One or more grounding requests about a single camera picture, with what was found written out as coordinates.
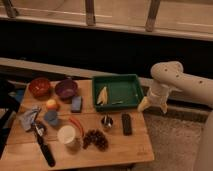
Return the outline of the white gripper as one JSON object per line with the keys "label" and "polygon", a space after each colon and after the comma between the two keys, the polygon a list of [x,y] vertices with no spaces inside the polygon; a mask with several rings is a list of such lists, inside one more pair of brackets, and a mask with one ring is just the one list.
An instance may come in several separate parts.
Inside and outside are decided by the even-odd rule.
{"label": "white gripper", "polygon": [[169,87],[154,81],[149,87],[147,97],[144,97],[138,105],[138,111],[143,112],[151,103],[152,105],[160,106],[162,112],[166,114],[168,110],[168,105],[166,104],[168,96]]}

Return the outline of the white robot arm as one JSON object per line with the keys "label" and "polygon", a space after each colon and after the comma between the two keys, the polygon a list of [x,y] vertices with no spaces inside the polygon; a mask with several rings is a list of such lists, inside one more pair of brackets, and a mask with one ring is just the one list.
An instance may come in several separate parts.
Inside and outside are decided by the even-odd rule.
{"label": "white robot arm", "polygon": [[151,75],[153,83],[138,105],[139,112],[158,106],[166,113],[167,99],[172,88],[177,88],[212,108],[204,125],[193,171],[213,171],[213,79],[186,74],[178,61],[154,64]]}

